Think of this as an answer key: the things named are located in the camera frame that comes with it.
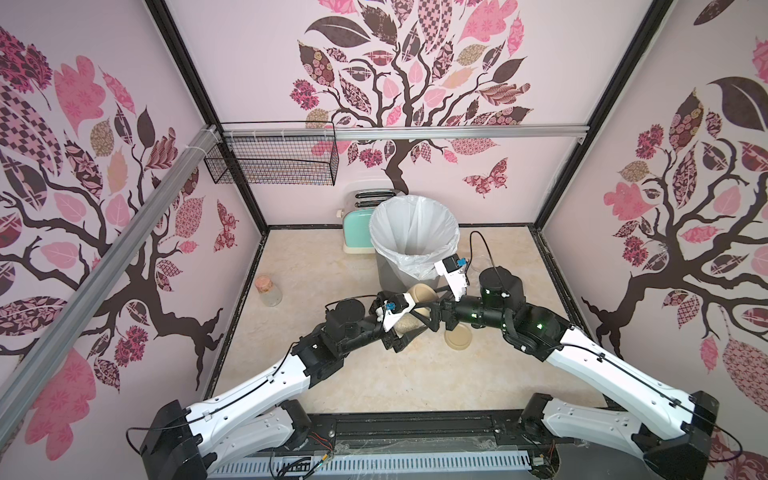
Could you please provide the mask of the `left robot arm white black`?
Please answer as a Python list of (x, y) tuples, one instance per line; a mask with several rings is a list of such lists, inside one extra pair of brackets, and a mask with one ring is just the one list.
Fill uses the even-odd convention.
[(136, 450), (147, 477), (206, 479), (264, 449), (301, 446), (311, 421), (298, 396), (340, 370), (356, 349), (376, 342), (403, 348), (395, 327), (419, 306), (411, 294), (391, 292), (375, 295), (370, 307), (357, 298), (333, 302), (324, 322), (255, 377), (187, 407), (166, 404)]

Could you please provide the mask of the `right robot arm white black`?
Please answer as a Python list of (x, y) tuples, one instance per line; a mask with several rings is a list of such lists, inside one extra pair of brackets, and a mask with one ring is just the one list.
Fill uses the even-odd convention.
[(622, 451), (663, 479), (704, 477), (714, 462), (712, 435), (718, 428), (713, 396), (673, 388), (604, 350), (567, 319), (529, 303), (521, 279), (504, 268), (481, 273), (477, 296), (467, 294), (459, 275), (450, 273), (450, 292), (442, 298), (407, 293), (410, 311), (426, 327), (496, 328), (517, 351), (579, 378), (620, 407), (582, 407), (536, 393), (519, 418), (527, 437), (541, 443), (580, 439)]

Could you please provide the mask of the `glass jar tan lid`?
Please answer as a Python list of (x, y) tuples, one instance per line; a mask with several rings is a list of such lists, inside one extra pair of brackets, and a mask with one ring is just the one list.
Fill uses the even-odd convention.
[(419, 283), (411, 287), (407, 293), (416, 303), (416, 307), (405, 314), (393, 327), (394, 332), (403, 337), (405, 334), (416, 332), (425, 328), (425, 324), (420, 320), (420, 316), (429, 319), (430, 308), (426, 304), (438, 299), (437, 292), (429, 285)]

